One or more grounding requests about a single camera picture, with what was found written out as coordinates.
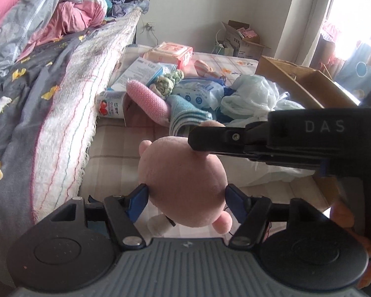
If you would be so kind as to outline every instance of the pink blanket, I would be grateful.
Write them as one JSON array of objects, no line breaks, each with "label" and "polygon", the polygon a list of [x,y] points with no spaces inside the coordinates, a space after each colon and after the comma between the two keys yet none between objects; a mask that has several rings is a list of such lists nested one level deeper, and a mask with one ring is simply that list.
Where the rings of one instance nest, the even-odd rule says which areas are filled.
[{"label": "pink blanket", "polygon": [[[19,0],[0,0],[0,23]],[[60,2],[47,26],[34,32],[18,59],[30,54],[35,46],[61,39],[63,35],[100,25],[106,16],[105,0],[83,0],[82,3]]]}]

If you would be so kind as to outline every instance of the wet wipes package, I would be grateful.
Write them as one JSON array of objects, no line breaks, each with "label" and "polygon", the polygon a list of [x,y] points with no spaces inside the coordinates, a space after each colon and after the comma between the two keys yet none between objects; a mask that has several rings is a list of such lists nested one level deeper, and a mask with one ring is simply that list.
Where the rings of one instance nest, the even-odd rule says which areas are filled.
[{"label": "wet wipes package", "polygon": [[173,95],[179,95],[199,109],[216,110],[225,94],[222,80],[188,78],[174,86]]}]

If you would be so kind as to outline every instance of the pink item in box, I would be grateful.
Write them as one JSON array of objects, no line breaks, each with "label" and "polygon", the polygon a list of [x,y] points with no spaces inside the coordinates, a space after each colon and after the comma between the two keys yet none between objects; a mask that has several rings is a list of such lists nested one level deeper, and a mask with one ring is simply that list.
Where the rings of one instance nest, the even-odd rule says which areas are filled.
[{"label": "pink item in box", "polygon": [[147,51],[143,58],[153,62],[177,64],[178,69],[183,69],[191,59],[193,48],[173,42],[163,42],[159,46]]}]

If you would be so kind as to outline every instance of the pink plush toy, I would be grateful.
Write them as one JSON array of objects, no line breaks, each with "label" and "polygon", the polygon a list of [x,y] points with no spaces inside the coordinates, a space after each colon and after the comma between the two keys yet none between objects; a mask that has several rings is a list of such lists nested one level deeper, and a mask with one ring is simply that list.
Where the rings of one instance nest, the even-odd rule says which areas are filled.
[{"label": "pink plush toy", "polygon": [[223,211],[227,176],[216,155],[196,152],[186,138],[174,136],[142,141],[139,154],[139,183],[147,184],[150,201],[163,213],[147,223],[153,236],[162,236],[175,223],[212,224],[219,234],[229,232],[232,218]]}]

